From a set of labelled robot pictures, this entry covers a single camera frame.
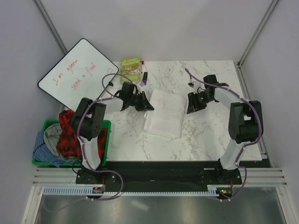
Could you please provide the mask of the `white long sleeve shirt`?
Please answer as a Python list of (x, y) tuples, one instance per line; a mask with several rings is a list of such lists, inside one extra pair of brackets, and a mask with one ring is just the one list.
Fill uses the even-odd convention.
[(154, 89), (149, 103), (154, 110), (145, 113), (143, 130), (147, 133), (179, 139), (186, 112), (186, 97)]

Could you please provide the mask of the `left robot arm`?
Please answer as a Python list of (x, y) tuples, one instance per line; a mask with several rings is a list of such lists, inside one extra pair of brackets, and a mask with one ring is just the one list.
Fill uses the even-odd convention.
[(71, 126), (79, 140), (82, 165), (89, 169), (86, 178), (91, 183), (99, 183), (103, 173), (97, 169), (102, 159), (98, 153), (97, 138), (101, 132), (104, 116), (134, 107), (136, 111), (153, 111), (140, 85), (124, 82), (121, 89), (108, 98), (92, 100), (82, 98), (71, 120)]

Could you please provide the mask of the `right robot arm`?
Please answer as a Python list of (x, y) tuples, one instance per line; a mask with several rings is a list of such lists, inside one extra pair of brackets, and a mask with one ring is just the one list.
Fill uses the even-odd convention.
[(261, 103), (250, 101), (231, 90), (226, 83), (219, 83), (216, 75), (207, 75), (203, 81), (189, 75), (188, 107), (186, 113), (201, 111), (214, 101), (229, 109), (228, 133), (230, 141), (224, 155), (218, 160), (220, 168), (214, 171), (218, 183), (226, 183), (231, 178), (231, 170), (239, 168), (239, 161), (247, 146), (259, 142), (263, 135), (263, 115)]

